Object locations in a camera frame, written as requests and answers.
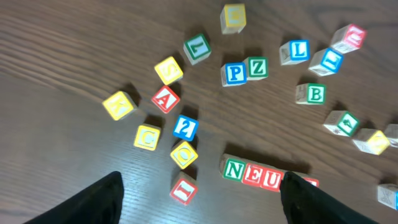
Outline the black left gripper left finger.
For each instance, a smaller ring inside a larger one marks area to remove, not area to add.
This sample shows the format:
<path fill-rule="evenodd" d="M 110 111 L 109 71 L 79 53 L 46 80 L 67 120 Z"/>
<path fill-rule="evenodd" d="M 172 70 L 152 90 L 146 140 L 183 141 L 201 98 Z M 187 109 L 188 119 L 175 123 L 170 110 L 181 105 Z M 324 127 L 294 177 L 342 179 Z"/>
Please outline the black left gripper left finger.
<path fill-rule="evenodd" d="M 25 224 L 118 224 L 123 198 L 122 175 L 114 171 Z"/>

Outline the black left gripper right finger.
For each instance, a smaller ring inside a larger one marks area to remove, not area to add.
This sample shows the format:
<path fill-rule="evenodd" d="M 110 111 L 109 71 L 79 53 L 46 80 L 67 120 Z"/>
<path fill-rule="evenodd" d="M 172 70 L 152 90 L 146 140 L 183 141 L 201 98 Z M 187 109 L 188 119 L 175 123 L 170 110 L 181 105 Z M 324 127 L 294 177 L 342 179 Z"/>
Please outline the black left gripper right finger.
<path fill-rule="evenodd" d="M 288 224 L 377 224 L 288 171 L 280 184 Z"/>

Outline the red E block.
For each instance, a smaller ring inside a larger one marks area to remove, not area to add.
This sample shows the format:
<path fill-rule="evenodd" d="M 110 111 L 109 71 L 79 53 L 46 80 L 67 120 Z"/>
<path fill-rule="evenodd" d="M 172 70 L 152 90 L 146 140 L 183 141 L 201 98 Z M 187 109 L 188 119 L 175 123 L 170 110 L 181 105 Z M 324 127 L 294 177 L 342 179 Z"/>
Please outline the red E block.
<path fill-rule="evenodd" d="M 244 185 L 249 185 L 253 187 L 261 186 L 261 178 L 265 171 L 265 166 L 258 164 L 253 161 L 244 160 L 246 163 L 245 170 L 243 173 L 243 178 L 241 182 Z"/>

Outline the green N block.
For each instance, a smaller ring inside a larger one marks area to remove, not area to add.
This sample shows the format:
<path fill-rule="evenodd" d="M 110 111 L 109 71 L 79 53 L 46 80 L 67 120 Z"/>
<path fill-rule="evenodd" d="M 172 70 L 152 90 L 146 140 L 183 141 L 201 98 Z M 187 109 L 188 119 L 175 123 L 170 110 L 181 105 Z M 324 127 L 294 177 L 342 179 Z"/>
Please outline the green N block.
<path fill-rule="evenodd" d="M 223 154 L 220 159 L 219 170 L 222 178 L 241 182 L 247 162 L 231 154 Z"/>

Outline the blue P block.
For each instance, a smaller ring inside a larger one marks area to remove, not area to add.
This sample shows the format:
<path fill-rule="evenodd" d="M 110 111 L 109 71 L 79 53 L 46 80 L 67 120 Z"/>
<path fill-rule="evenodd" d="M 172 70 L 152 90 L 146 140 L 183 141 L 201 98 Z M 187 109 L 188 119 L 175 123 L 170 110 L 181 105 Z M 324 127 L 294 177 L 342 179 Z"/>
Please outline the blue P block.
<path fill-rule="evenodd" d="M 223 87 L 238 86 L 247 83 L 246 64 L 244 62 L 226 63 L 221 67 Z"/>

